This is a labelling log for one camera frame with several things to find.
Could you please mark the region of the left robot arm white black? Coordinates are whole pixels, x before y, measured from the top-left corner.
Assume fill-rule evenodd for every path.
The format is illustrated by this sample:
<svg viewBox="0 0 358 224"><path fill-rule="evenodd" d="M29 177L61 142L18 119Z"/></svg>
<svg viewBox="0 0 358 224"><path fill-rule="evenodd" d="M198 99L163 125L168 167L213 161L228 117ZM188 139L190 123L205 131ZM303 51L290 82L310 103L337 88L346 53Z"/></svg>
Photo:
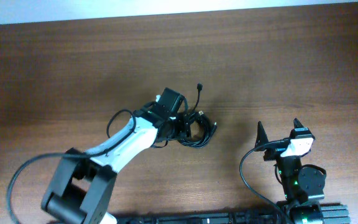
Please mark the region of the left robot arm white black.
<svg viewBox="0 0 358 224"><path fill-rule="evenodd" d="M186 98L169 88L155 101L131 113L115 135L85 152L74 148L62 158L41 202L41 208L62 223L117 223L108 205L117 174L156 142L181 134L178 110Z"/></svg>

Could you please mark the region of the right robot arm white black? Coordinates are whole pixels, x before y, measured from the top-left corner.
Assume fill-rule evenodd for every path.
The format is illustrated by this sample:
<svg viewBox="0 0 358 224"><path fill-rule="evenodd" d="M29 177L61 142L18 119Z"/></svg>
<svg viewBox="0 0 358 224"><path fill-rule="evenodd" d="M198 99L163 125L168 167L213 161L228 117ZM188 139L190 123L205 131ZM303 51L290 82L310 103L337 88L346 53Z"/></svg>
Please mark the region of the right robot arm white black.
<svg viewBox="0 0 358 224"><path fill-rule="evenodd" d="M319 201L324 198L325 169L302 164L301 158L311 151L315 140L309 128L298 119L287 138L269 141L262 123L257 125L255 147L264 152L264 161L275 161L275 175L285 194L279 209L293 223L324 223Z"/></svg>

